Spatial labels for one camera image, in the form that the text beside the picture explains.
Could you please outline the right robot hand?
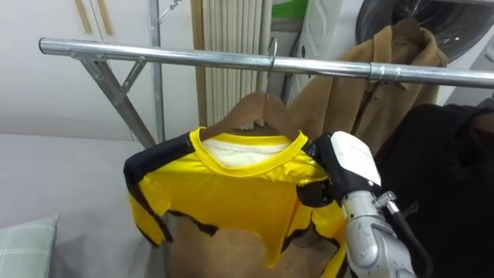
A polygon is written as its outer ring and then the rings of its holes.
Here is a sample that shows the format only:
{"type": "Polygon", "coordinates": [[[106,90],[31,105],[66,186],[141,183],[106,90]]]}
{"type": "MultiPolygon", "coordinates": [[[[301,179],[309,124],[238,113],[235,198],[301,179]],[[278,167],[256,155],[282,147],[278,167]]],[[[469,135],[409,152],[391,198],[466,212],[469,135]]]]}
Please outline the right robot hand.
{"type": "Polygon", "coordinates": [[[381,190],[381,177],[370,148],[344,131],[324,134],[303,147],[327,176],[300,186],[296,192],[306,206],[319,208],[335,201],[342,205],[352,198],[374,206],[381,190]]]}

